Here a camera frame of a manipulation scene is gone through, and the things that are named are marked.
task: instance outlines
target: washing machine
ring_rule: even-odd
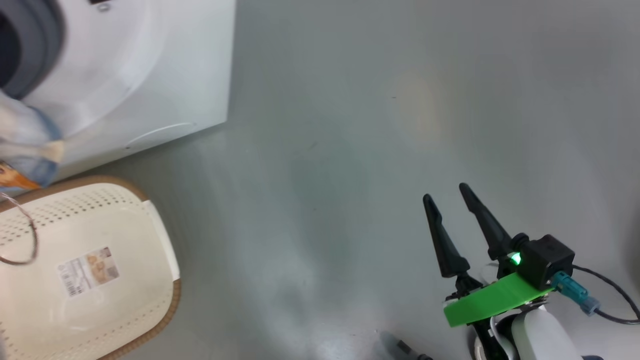
[[[227,119],[235,0],[0,0],[0,88],[71,176]]]

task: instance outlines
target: teal connector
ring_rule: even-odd
[[[551,278],[551,287],[573,300],[580,306],[582,312],[589,316],[593,315],[596,309],[600,309],[600,302],[589,296],[589,290],[573,280],[564,271],[558,271]]]

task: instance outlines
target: white laundry basket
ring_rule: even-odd
[[[0,263],[7,359],[116,359],[164,329],[180,300],[180,273],[141,191],[97,176],[17,200],[33,217],[40,246],[30,265]],[[0,256],[28,259],[32,240],[27,218],[0,204]]]

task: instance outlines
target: green led indicator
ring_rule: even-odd
[[[515,254],[511,255],[511,261],[513,261],[514,264],[519,265],[521,260],[522,259],[520,259],[519,252],[516,252]]]

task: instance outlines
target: label sticker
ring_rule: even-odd
[[[109,247],[91,251],[58,265],[58,276],[69,297],[74,297],[120,277]]]

